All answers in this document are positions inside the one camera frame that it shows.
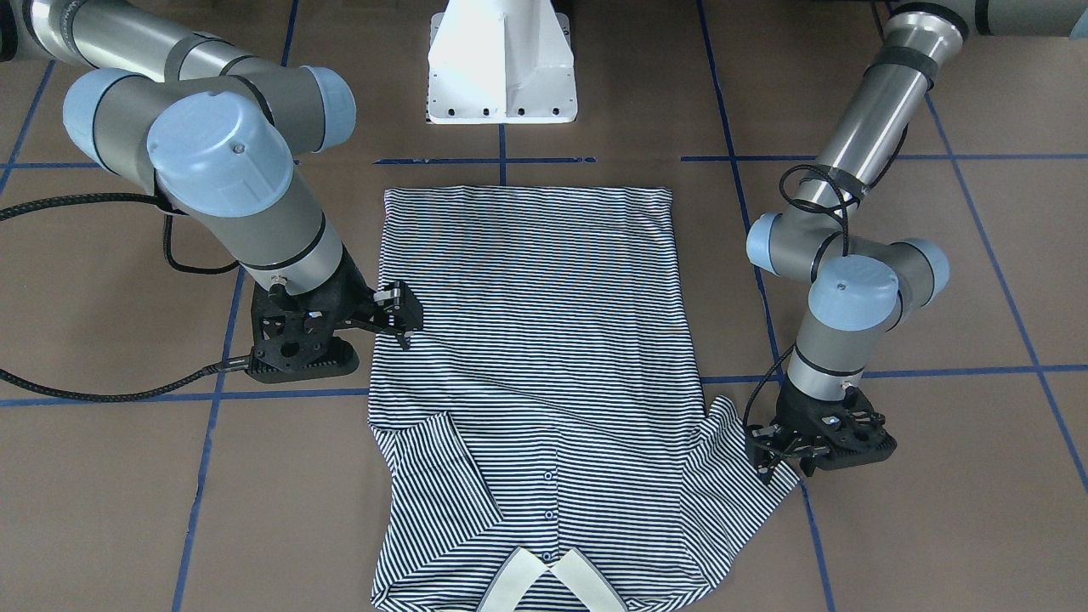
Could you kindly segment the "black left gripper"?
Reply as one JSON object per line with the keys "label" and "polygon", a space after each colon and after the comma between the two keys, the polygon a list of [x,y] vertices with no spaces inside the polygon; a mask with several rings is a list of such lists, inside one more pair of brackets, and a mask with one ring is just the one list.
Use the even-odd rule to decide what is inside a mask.
{"label": "black left gripper", "polygon": [[745,425],[745,453],[756,464],[761,484],[772,484],[779,469],[801,480],[813,472],[858,468],[893,455],[898,442],[886,419],[860,388],[848,387],[839,400],[815,399],[786,380],[776,400],[772,425]]}

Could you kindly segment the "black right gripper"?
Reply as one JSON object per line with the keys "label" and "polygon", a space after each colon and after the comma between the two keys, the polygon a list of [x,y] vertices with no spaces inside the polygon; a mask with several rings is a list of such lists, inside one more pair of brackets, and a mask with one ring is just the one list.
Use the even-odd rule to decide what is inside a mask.
{"label": "black right gripper", "polygon": [[255,286],[250,302],[252,351],[247,375],[258,383],[290,383],[348,376],[359,368],[353,345],[337,330],[362,329],[393,336],[404,351],[422,329],[423,306],[404,281],[378,291],[366,284],[351,259],[314,290],[292,296],[284,289]]}

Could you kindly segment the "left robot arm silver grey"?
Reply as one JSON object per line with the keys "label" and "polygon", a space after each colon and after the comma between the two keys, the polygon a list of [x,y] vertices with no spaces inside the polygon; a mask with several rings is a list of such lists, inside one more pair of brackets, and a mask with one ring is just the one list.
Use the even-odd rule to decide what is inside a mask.
{"label": "left robot arm silver grey", "polygon": [[974,36],[1085,39],[1085,3],[900,1],[823,151],[779,178],[786,210],[751,225],[751,264],[807,287],[796,341],[779,362],[784,381],[772,421],[742,418],[762,484],[772,484],[786,462],[807,477],[881,462],[897,448],[860,379],[883,334],[948,285],[949,259],[932,241],[862,237],[854,219],[941,70]]}

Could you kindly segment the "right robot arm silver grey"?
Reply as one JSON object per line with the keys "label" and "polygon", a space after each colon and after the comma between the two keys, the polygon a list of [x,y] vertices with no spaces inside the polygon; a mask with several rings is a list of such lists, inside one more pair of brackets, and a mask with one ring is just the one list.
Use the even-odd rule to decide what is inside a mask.
{"label": "right robot arm silver grey", "polygon": [[284,68],[128,1],[4,1],[4,61],[81,65],[62,123],[92,162],[135,194],[66,196],[3,219],[86,201],[143,201],[190,217],[254,278],[252,348],[207,365],[261,383],[345,376],[359,358],[337,336],[362,329],[401,348],[423,327],[411,289],[366,285],[295,164],[345,143],[356,100],[334,70]]}

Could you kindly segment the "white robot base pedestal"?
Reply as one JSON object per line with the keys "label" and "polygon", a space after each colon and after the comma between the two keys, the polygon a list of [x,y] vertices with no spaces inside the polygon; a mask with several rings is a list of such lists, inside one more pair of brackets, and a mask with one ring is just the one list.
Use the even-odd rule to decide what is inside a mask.
{"label": "white robot base pedestal", "polygon": [[425,117],[544,125],[579,112],[570,1],[450,1],[430,20]]}

